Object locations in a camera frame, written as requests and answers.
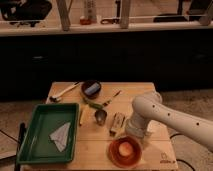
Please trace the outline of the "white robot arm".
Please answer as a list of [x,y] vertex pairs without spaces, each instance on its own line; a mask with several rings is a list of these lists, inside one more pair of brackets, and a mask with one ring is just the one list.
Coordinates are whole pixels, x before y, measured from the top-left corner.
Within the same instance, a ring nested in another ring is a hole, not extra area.
[[126,121],[125,132],[144,138],[151,120],[163,123],[191,138],[213,152],[213,121],[180,112],[162,104],[156,91],[136,96],[132,101],[133,113]]

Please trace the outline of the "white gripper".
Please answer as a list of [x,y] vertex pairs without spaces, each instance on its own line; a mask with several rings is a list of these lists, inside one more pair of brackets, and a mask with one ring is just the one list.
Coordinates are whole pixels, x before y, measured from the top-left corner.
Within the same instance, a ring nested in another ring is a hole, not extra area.
[[143,140],[147,133],[149,122],[149,118],[133,112],[131,117],[126,121],[125,132],[132,137]]

